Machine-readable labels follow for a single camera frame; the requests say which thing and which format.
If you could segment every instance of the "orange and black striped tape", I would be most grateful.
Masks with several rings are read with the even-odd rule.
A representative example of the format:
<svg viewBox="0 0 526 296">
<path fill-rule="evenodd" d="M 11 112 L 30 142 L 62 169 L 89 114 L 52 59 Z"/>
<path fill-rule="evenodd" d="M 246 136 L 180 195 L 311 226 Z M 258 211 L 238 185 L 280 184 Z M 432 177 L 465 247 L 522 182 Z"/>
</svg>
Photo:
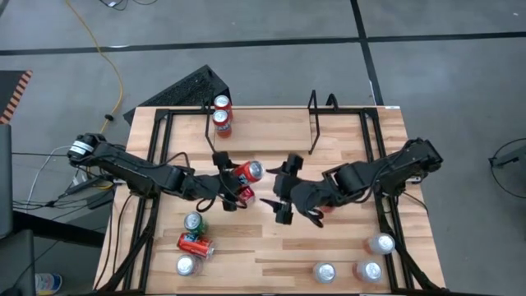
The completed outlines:
<svg viewBox="0 0 526 296">
<path fill-rule="evenodd" d="M 20 80 L 16 85 L 15 91 L 13 91 L 12 97 L 7 103 L 6 109 L 3 111 L 2 116 L 0 116 L 0 123 L 8 124 L 11 121 L 11 118 L 15 113 L 16 106 L 18 106 L 18 104 L 20 103 L 22 95 L 24 94 L 24 90 L 27 87 L 28 83 L 30 83 L 32 75 L 33 72 L 31 70 L 28 70 L 20 77 Z"/>
</svg>

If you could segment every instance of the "wooden table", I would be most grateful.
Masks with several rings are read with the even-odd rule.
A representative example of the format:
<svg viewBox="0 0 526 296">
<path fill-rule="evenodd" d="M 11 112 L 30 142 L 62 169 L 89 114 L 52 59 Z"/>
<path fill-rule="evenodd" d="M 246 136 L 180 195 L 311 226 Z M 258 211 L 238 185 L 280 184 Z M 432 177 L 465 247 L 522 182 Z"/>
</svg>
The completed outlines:
<svg viewBox="0 0 526 296">
<path fill-rule="evenodd" d="M 298 109 L 305 107 L 284 107 Z M 381 129 L 387 153 L 397 151 L 407 140 L 402 113 L 397 108 L 378 107 Z M 127 151 L 146 158 L 154 122 L 155 108 L 138 108 L 135 113 Z M 315 134 L 314 116 L 311 130 Z M 217 173 L 212 164 L 211 151 L 204 137 L 205 115 L 176 116 L 172 128 L 168 157 L 186 151 L 196 174 Z M 321 137 L 312 155 L 301 153 L 305 159 L 299 177 L 321 180 L 321 172 L 336 165 L 366 160 L 362 130 L 357 115 L 320 115 Z M 374 144 L 372 124 L 369 124 Z M 156 157 L 162 137 L 159 137 Z M 266 168 L 275 168 L 286 160 L 288 152 L 231 153 L 236 163 L 259 160 Z M 252 188 L 256 197 L 276 199 L 272 192 L 274 175 L 267 174 Z M 408 193 L 422 199 L 419 186 L 409 185 Z M 113 205 L 113 239 L 109 262 L 101 284 L 106 283 L 113 267 L 117 218 L 128 196 L 127 187 L 120 187 Z M 132 237 L 137 198 L 128 202 L 122 217 L 117 266 L 127 255 Z M 209 237 L 217 248 L 212 259 L 205 263 L 201 276 L 181 277 L 176 273 L 176 260 L 182 254 L 176 243 L 184 231 L 183 218 L 194 210 L 196 202 L 163 195 L 155 230 L 155 242 L 150 263 L 147 293 L 357 293 L 388 292 L 386 275 L 379 284 L 364 284 L 352 277 L 353 262 L 374 258 L 382 266 L 383 257 L 368 256 L 362 250 L 362 240 L 379 231 L 373 199 L 363 204 L 350 204 L 327 215 L 325 227 L 318 229 L 307 218 L 296 214 L 292 225 L 275 223 L 271 208 L 257 201 L 247 210 L 225 212 L 216 203 L 204 217 L 210 223 Z M 444 286 L 440 263 L 426 211 L 415 202 L 400 197 L 399 213 L 404 228 L 407 249 L 429 278 Z M 108 234 L 99 261 L 96 279 L 102 271 L 108 251 Z M 320 261 L 334 263 L 337 279 L 332 284 L 318 284 L 312 276 L 312 267 Z M 137 287 L 142 262 L 139 254 L 133 272 L 132 288 Z M 399 258 L 394 254 L 399 286 L 404 286 Z"/>
</svg>

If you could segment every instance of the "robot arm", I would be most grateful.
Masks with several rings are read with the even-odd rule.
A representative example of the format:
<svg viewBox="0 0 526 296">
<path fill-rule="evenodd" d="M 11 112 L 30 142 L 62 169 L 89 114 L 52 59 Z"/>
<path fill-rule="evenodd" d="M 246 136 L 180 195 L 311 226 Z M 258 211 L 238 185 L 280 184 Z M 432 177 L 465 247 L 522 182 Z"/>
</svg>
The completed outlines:
<svg viewBox="0 0 526 296">
<path fill-rule="evenodd" d="M 137 156 L 131 155 L 119 146 L 106 142 L 100 134 L 86 133 L 77 137 L 72 148 L 67 152 L 69 162 L 74 167 L 99 167 L 115 178 L 126 181 L 131 193 L 145 198 L 159 197 L 161 192 L 183 199 L 214 200 L 217 196 L 229 204 L 225 210 L 236 210 L 237 197 L 230 192 L 238 192 L 241 185 L 227 171 L 235 167 L 226 152 L 213 155 L 219 174 L 195 176 L 192 168 L 152 164 Z"/>
<path fill-rule="evenodd" d="M 303 159 L 299 155 L 289 155 L 280 168 L 269 170 L 276 173 L 274 193 L 282 202 L 263 200 L 273 206 L 276 222 L 292 223 L 293 203 L 300 214 L 309 218 L 318 227 L 323 227 L 323 213 L 320 206 L 343 206 L 348 203 L 361 203 L 367 189 L 380 189 L 397 196 L 405 190 L 405 181 L 411 177 L 425 178 L 438 170 L 442 158 L 429 141 L 410 140 L 404 147 L 385 158 L 371 163 L 357 161 L 342 164 L 325 171 L 323 180 L 306 181 L 297 177 Z"/>
</svg>

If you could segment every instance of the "soda can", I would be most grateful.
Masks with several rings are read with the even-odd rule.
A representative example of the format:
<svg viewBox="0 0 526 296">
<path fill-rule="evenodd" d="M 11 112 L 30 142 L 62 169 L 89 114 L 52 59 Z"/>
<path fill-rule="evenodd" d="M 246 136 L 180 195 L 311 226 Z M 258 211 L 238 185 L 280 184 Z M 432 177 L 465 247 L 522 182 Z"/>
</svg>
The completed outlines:
<svg viewBox="0 0 526 296">
<path fill-rule="evenodd" d="M 191 234 L 203 235 L 208 229 L 208 224 L 201 214 L 193 211 L 184 218 L 184 228 Z"/>
<path fill-rule="evenodd" d="M 239 193 L 239 199 L 242 200 L 242 201 L 245 201 L 245 203 L 252 203 L 254 202 L 254 200 L 256 199 L 256 194 L 254 193 L 254 191 L 246 186 L 242 191 L 241 193 Z"/>
<path fill-rule="evenodd" d="M 181 234 L 178 248 L 205 259 L 210 258 L 214 253 L 214 244 L 211 240 L 190 233 Z"/>
<path fill-rule="evenodd" d="M 242 185 L 248 186 L 261 180 L 265 170 L 263 169 L 261 162 L 251 160 L 238 166 L 232 172 L 238 177 L 238 180 Z"/>
<path fill-rule="evenodd" d="M 334 206 L 320 206 L 320 210 L 326 214 L 332 213 L 335 209 Z"/>
<path fill-rule="evenodd" d="M 365 251 L 372 255 L 391 254 L 395 249 L 395 241 L 388 234 L 377 234 L 363 241 Z"/>
<path fill-rule="evenodd" d="M 60 290 L 62 277 L 59 274 L 35 274 L 35 288 L 37 295 L 53 295 Z"/>
<path fill-rule="evenodd" d="M 354 263 L 353 275 L 360 281 L 376 283 L 381 280 L 381 267 L 374 261 L 360 261 Z"/>
<path fill-rule="evenodd" d="M 230 124 L 230 117 L 224 110 L 218 110 L 214 112 L 213 120 L 215 125 L 215 131 L 220 137 L 229 137 L 232 135 L 232 125 Z"/>
<path fill-rule="evenodd" d="M 216 110 L 224 110 L 230 116 L 230 121 L 233 121 L 232 103 L 226 95 L 218 95 L 214 99 L 214 106 Z"/>
<path fill-rule="evenodd" d="M 332 283 L 336 279 L 336 269 L 330 263 L 318 263 L 314 266 L 314 277 L 322 284 Z"/>
<path fill-rule="evenodd" d="M 179 257 L 176 267 L 178 275 L 198 275 L 202 271 L 202 262 L 199 257 L 187 254 Z"/>
</svg>

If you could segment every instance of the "gray concrete floor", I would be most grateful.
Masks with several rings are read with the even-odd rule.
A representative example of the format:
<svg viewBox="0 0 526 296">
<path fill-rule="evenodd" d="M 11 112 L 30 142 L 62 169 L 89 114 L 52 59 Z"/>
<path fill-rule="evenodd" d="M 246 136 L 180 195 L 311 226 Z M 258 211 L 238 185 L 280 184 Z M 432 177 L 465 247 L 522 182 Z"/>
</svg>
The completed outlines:
<svg viewBox="0 0 526 296">
<path fill-rule="evenodd" d="M 128 4 L 124 12 L 98 1 L 73 0 L 101 45 L 167 44 L 250 39 L 356 37 L 344 0 L 159 0 Z M 524 1 L 359 1 L 369 36 L 520 31 Z M 0 49 L 90 47 L 89 36 L 62 0 L 11 0 L 0 16 Z M 455 291 L 520 295 L 526 250 L 526 200 L 506 195 L 493 182 L 487 158 L 524 136 L 525 39 L 370 44 L 385 104 L 400 105 L 410 136 L 429 138 L 445 158 L 423 184 L 445 282 Z M 229 85 L 236 104 L 304 104 L 311 89 L 333 92 L 341 104 L 372 104 L 359 44 L 237 49 L 188 49 L 111 53 L 124 80 L 122 111 L 209 64 Z M 83 132 L 97 132 L 118 96 L 110 66 L 97 54 L 0 57 L 0 69 L 32 69 L 34 76 L 12 121 L 13 150 L 47 153 Z M 110 141 L 125 143 L 128 125 L 118 120 Z M 25 200 L 44 159 L 13 160 L 15 199 Z M 526 194 L 512 169 L 499 172 Z M 73 169 L 53 159 L 33 200 L 47 201 L 71 181 Z M 54 217 L 61 212 L 41 210 Z M 85 215 L 79 211 L 64 217 Z M 81 224 L 104 225 L 107 211 Z M 62 244 L 40 267 L 83 285 L 93 280 L 98 251 Z M 78 256 L 78 268 L 67 264 Z"/>
</svg>

